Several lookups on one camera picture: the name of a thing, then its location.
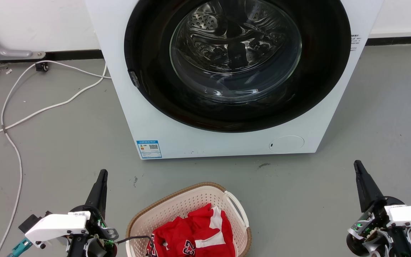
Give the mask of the white front-load washing machine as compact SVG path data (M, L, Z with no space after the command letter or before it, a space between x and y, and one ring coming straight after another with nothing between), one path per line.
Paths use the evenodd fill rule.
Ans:
M352 20L349 61L337 85L315 107L276 127L223 133L190 127L169 118L152 106L132 83L125 61L124 40L127 23L139 1L85 0L85 4L135 145L136 141L158 140L162 159L280 154L269 150L269 144L287 135L304 139L303 147L294 153L315 153L384 2L342 0Z

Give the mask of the black baseboard strip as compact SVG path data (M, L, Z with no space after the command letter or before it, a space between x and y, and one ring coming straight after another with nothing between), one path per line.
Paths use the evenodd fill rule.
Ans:
M52 61L99 60L103 58L104 58L104 55L100 49L75 50L75 51L52 51L52 52L45 52L45 54L41 55L41 57L36 57L34 59L0 60L0 64L33 63L36 61L43 61L43 60L52 60Z
M367 39L365 46L411 45L411 36Z

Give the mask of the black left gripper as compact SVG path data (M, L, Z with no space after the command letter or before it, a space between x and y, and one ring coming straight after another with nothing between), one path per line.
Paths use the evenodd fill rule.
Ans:
M85 205L73 208L70 214L85 215L85 228L71 233L70 250L117 250L119 233L105 220L107 204L108 171L101 169L93 184Z

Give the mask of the round white filter cover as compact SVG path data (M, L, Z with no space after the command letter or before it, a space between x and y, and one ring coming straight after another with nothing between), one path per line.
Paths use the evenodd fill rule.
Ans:
M295 135L282 136L269 144L269 150L274 153L294 153L304 145L304 139Z

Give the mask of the blue QR energy sticker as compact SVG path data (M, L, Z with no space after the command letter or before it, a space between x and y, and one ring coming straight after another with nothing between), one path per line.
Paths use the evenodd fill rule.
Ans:
M162 159L158 140L136 141L141 159Z

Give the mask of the black round washer door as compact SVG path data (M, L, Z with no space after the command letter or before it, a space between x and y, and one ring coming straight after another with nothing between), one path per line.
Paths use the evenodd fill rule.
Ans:
M351 21L343 0L140 0L125 61L141 95L179 123L265 130L305 114L337 85Z

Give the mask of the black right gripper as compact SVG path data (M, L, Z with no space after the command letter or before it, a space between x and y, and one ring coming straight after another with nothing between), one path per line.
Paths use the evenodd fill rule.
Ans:
M386 228L389 220L386 206L399 206L404 203L395 197L384 197L362 161L354 161L354 169L362 214L347 232L356 239L365 239L372 234L372 231Z

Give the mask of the grey metal leg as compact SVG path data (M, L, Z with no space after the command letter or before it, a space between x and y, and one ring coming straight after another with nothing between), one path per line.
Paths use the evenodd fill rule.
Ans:
M44 51L9 49L0 44L0 61L42 60L46 56Z

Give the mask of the cream plastic laundry basket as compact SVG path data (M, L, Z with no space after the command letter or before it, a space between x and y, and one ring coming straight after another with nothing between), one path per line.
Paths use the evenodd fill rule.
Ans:
M176 191L137 213L127 226L125 237L149 236L176 217L210 203L223 210L233 231L235 257L246 257L252 244L249 220L241 202L227 189L213 182L201 182Z

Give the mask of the red white jersey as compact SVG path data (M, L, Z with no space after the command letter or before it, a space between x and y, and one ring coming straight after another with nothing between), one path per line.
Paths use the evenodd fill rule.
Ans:
M145 257L236 257L233 230L225 212L206 206L155 229Z

